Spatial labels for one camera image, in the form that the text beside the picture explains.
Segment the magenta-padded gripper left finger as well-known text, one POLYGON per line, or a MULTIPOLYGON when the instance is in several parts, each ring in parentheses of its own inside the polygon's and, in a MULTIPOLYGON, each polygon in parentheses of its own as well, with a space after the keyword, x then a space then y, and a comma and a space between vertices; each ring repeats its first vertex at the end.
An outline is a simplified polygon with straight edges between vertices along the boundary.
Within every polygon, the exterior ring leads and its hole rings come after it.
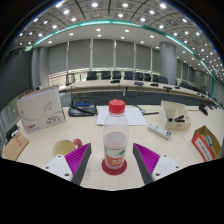
POLYGON ((91 153, 91 144, 88 143, 67 155, 56 155, 43 169, 76 185, 80 185, 91 153))

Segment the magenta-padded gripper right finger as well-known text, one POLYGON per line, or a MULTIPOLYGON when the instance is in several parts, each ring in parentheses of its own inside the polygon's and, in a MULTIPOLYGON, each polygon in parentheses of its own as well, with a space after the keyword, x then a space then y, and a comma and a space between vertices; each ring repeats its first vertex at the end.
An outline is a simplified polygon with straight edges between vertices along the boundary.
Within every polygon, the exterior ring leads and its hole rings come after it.
POLYGON ((181 169, 180 165, 168 155, 159 155, 137 143, 133 144, 133 154, 145 185, 181 169))

